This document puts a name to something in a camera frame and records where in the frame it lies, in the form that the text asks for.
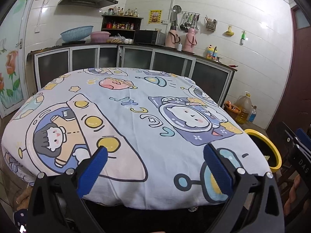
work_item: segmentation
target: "silver bolt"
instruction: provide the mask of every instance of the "silver bolt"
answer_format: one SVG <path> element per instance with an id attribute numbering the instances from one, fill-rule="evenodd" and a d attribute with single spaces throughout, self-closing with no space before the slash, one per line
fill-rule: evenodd
<path id="1" fill-rule="evenodd" d="M 74 172 L 75 172 L 75 170 L 73 168 L 68 168 L 66 170 L 66 174 L 68 174 L 68 175 L 72 175 Z"/>
<path id="2" fill-rule="evenodd" d="M 245 169 L 244 168 L 242 168 L 242 167 L 239 167 L 238 169 L 237 169 L 237 171 L 238 171 L 238 173 L 239 174 L 245 174 Z"/>
<path id="3" fill-rule="evenodd" d="M 189 212 L 195 212 L 195 211 L 197 211 L 198 208 L 199 207 L 191 207 L 191 208 L 188 208 L 188 211 Z"/>
<path id="4" fill-rule="evenodd" d="M 267 177 L 268 177 L 269 179 L 272 179 L 272 178 L 273 178 L 273 174 L 272 174 L 271 172 L 267 172 L 266 174 L 267 174 Z"/>
<path id="5" fill-rule="evenodd" d="M 38 173 L 37 177 L 38 177 L 39 179 L 42 179 L 42 178 L 44 177 L 44 172 Z"/>

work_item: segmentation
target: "cabinet door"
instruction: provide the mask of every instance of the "cabinet door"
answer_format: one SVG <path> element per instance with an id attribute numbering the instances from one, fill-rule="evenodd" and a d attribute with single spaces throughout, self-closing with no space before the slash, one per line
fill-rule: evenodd
<path id="1" fill-rule="evenodd" d="M 73 71 L 96 67 L 97 48 L 73 50 Z"/>
<path id="2" fill-rule="evenodd" d="M 228 72 L 197 61 L 191 79 L 218 103 L 227 77 Z"/>
<path id="3" fill-rule="evenodd" d="M 52 53 L 38 57 L 39 82 L 37 78 L 38 90 L 43 88 L 50 81 L 68 73 L 68 50 Z"/>
<path id="4" fill-rule="evenodd" d="M 99 67 L 117 66 L 118 47 L 103 47 L 99 53 Z"/>
<path id="5" fill-rule="evenodd" d="M 152 51 L 125 48 L 123 67 L 150 69 Z"/>
<path id="6" fill-rule="evenodd" d="M 152 69 L 176 75 L 189 76 L 192 60 L 156 52 Z"/>

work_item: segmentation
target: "bed sheet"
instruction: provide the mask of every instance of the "bed sheet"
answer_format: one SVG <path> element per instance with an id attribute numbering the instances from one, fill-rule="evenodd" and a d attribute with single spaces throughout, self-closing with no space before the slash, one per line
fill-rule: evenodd
<path id="1" fill-rule="evenodd" d="M 103 145 L 108 161 L 86 199 L 180 209 L 225 202 L 207 143 L 235 167 L 269 166 L 247 134 L 189 78 L 135 68 L 73 71 L 30 97 L 7 125 L 5 160 L 25 181 L 76 168 Z"/>

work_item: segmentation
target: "cooking oil jug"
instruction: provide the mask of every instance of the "cooking oil jug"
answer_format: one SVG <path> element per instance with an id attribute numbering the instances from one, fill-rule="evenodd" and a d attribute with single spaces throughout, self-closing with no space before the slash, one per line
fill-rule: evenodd
<path id="1" fill-rule="evenodd" d="M 240 96 L 234 103 L 234 105 L 241 110 L 241 113 L 235 118 L 235 121 L 239 124 L 246 123 L 248 115 L 251 113 L 252 102 L 250 97 L 251 94 L 249 92 L 245 92 L 245 96 Z"/>

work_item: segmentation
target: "white door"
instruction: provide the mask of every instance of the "white door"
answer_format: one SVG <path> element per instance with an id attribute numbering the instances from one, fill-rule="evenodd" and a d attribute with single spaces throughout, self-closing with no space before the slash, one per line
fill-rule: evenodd
<path id="1" fill-rule="evenodd" d="M 0 116 L 29 98 L 24 78 L 24 35 L 33 0 L 17 0 L 0 26 Z"/>

